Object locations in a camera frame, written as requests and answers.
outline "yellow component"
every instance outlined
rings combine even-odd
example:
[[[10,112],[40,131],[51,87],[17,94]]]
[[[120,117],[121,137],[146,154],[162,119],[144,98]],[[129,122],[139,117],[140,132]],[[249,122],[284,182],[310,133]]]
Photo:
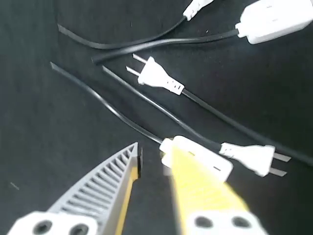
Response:
[[[125,217],[126,217],[126,212],[127,212],[127,207],[128,207],[129,199],[131,197],[133,182],[136,179],[138,179],[138,169],[136,167],[134,167],[134,168],[132,168],[130,178],[129,178],[128,183],[127,183],[127,189],[126,189],[124,201],[122,204],[121,213],[119,215],[118,223],[116,226],[115,235],[121,235],[122,234],[123,227],[124,227],[124,221],[125,221]]]
[[[245,202],[226,183],[218,180],[193,154],[172,147],[172,190],[182,234],[188,234],[187,218],[208,210],[247,211]]]

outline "metal prong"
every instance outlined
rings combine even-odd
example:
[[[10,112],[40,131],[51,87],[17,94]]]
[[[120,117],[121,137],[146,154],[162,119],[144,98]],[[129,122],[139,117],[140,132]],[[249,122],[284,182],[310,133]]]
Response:
[[[141,58],[140,56],[138,56],[138,55],[136,55],[136,54],[133,54],[133,58],[134,58],[135,60],[138,60],[138,61],[144,63],[144,64],[147,63],[147,61],[146,61],[145,59]]]
[[[132,68],[129,68],[128,66],[126,66],[126,70],[130,73],[132,73],[133,75],[136,75],[137,77],[140,76],[140,73],[138,73],[137,71],[133,70]]]
[[[279,153],[274,153],[274,158],[281,160],[283,162],[286,162],[286,163],[289,162],[289,160],[291,159],[291,157],[288,157]]]
[[[287,174],[287,172],[283,171],[283,170],[278,170],[278,169],[275,169],[275,168],[270,168],[269,169],[269,172],[273,175],[277,175],[277,176],[280,176],[280,177],[283,177]]]

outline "black fabric background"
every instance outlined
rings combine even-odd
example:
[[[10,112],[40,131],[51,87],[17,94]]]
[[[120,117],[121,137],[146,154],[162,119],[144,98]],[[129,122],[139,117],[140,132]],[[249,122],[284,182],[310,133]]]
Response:
[[[253,0],[215,0],[171,36],[231,30]],[[161,137],[186,134],[170,119],[121,87],[81,46],[57,31],[116,43],[162,32],[176,23],[189,0],[10,0],[0,3],[0,234],[34,210],[46,210],[98,163],[138,141],[144,147],[142,179],[134,184],[124,235],[175,234],[171,194],[158,146],[123,124],[89,94],[54,73],[53,61],[88,82],[131,119]],[[276,141],[313,155],[313,26],[271,42],[233,38],[202,46],[168,46],[153,56],[168,73],[212,106]],[[106,63],[136,84],[125,66],[130,55]],[[183,96],[138,87],[210,139],[255,142]],[[312,176],[296,161],[275,161],[288,175],[265,178],[234,162],[228,180],[271,235],[311,230]],[[16,190],[11,182],[19,187]]]

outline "white plug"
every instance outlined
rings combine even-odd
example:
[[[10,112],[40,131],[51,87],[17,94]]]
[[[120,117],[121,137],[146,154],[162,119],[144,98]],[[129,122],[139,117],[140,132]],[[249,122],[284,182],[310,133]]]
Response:
[[[312,20],[312,0],[259,0],[244,9],[236,29],[238,37],[257,44],[299,31]]]
[[[238,146],[230,143],[222,143],[219,154],[240,161],[248,169],[253,170],[257,175],[262,177],[268,173],[278,176],[286,175],[285,171],[271,168],[275,155],[274,146]]]
[[[189,6],[187,6],[183,15],[190,21],[198,11],[200,11],[204,6],[209,5],[213,0],[193,0]]]
[[[164,68],[155,62],[153,57],[149,57],[148,60],[144,60],[136,54],[133,54],[133,58],[144,63],[145,66],[141,73],[126,66],[128,72],[138,76],[138,83],[140,85],[148,85],[150,87],[163,87],[169,91],[180,95],[184,89],[184,85],[171,78]]]

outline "black cable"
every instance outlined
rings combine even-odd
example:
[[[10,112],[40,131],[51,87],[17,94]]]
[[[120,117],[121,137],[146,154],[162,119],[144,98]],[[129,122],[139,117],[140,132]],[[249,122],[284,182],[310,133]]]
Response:
[[[276,149],[278,150],[278,152],[280,152],[281,154],[287,155],[289,157],[295,158],[298,161],[301,161],[309,166],[313,166],[313,158],[302,154],[302,153],[298,153],[297,151],[288,148],[286,146],[283,146],[280,143],[277,143],[269,138],[266,138],[260,134],[258,134],[257,132],[250,130],[249,128],[246,128],[245,126],[241,125],[240,123],[236,122],[235,120],[229,118],[228,116],[224,115],[223,113],[221,113],[220,111],[216,110],[215,108],[213,108],[212,106],[210,106],[209,104],[207,104],[205,101],[203,101],[202,99],[200,99],[199,97],[197,97],[196,95],[192,94],[190,91],[184,89],[182,91],[182,93],[188,97],[189,99],[191,99],[192,101],[196,102],[197,104],[199,104],[201,107],[203,107],[204,109],[206,109],[207,111],[209,111],[210,113],[214,114],[215,116],[217,116],[219,119],[221,119],[222,121],[226,122],[227,124],[233,126],[234,128],[236,128],[237,130],[239,130],[240,132],[246,134],[247,136],[251,137],[252,139],[264,144],[264,145],[273,145],[276,147]]]
[[[133,92],[135,95],[139,96],[140,98],[142,98],[143,100],[147,101],[149,104],[151,104],[152,106],[154,106],[155,108],[157,108],[158,110],[160,110],[162,113],[164,113],[166,116],[168,116],[170,119],[172,119],[174,122],[176,122],[179,126],[181,126],[183,129],[185,129],[186,131],[188,131],[190,134],[196,136],[197,138],[199,138],[203,143],[205,143],[205,145],[212,151],[216,151],[219,152],[219,150],[221,149],[221,144],[214,142],[212,140],[207,139],[206,137],[204,137],[203,135],[201,135],[200,133],[198,133],[197,131],[195,131],[194,129],[192,129],[190,126],[188,126],[186,123],[184,123],[182,120],[180,120],[177,116],[175,116],[174,114],[172,114],[171,112],[169,112],[167,109],[165,109],[164,107],[162,107],[161,105],[159,105],[158,103],[154,102],[153,100],[151,100],[150,98],[148,98],[146,95],[144,95],[143,93],[139,92],[136,88],[134,88],[132,85],[130,85],[129,83],[127,83],[126,81],[124,81],[121,77],[119,77],[118,75],[116,75],[115,73],[113,73],[111,70],[109,70],[108,68],[106,68],[105,66],[102,66],[103,71],[108,74],[110,77],[112,77],[113,79],[115,79],[116,81],[118,81],[121,85],[123,85],[124,87],[126,87],[128,90],[130,90],[131,92]]]
[[[74,82],[76,85],[83,88],[85,91],[87,91],[89,94],[91,94],[93,97],[95,97],[97,100],[99,100],[111,113],[113,113],[115,116],[117,116],[121,121],[123,121],[125,124],[129,125],[131,128],[136,130],[137,132],[141,133],[145,137],[148,137],[149,139],[153,140],[156,143],[161,144],[162,139],[160,137],[157,137],[156,135],[152,134],[148,130],[144,129],[143,127],[139,126],[135,122],[128,119],[126,116],[124,116],[122,113],[120,113],[117,109],[115,109],[112,105],[110,105],[103,97],[101,97],[95,90],[93,90],[91,87],[89,87],[87,84],[76,78],[74,75],[68,73],[64,69],[58,67],[56,64],[50,62],[51,67],[53,70],[57,71],[58,73],[62,74],[72,82]]]
[[[103,43],[91,42],[91,41],[88,41],[87,39],[84,39],[84,38],[78,36],[77,34],[71,32],[71,31],[69,31],[68,29],[64,28],[60,24],[58,24],[58,28],[59,28],[60,33],[63,33],[64,35],[70,37],[72,40],[74,40],[80,44],[83,44],[85,46],[95,48],[95,49],[118,49],[118,48],[129,47],[129,46],[133,46],[133,45],[137,45],[137,44],[146,43],[146,42],[156,40],[156,39],[172,32],[174,29],[176,29],[178,26],[180,26],[185,20],[186,20],[186,17],[184,16],[183,18],[180,19],[180,21],[178,21],[171,28],[169,28],[168,30],[166,30],[166,31],[164,31],[164,32],[162,32],[156,36],[152,36],[152,37],[144,38],[144,39],[139,39],[139,40],[132,41],[132,42],[118,43],[118,44],[103,44]]]
[[[92,62],[96,65],[100,64],[101,62],[112,59],[117,56],[133,53],[140,50],[150,49],[153,47],[159,47],[164,45],[172,45],[172,44],[199,44],[199,43],[210,43],[214,41],[223,40],[226,38],[230,38],[233,36],[238,35],[238,30],[234,29],[229,32],[220,33],[216,35],[210,35],[205,37],[197,37],[197,38],[168,38],[168,39],[161,39],[152,42],[142,43],[135,46],[125,47],[121,49],[116,49],[111,52],[101,53],[95,55],[91,58]]]

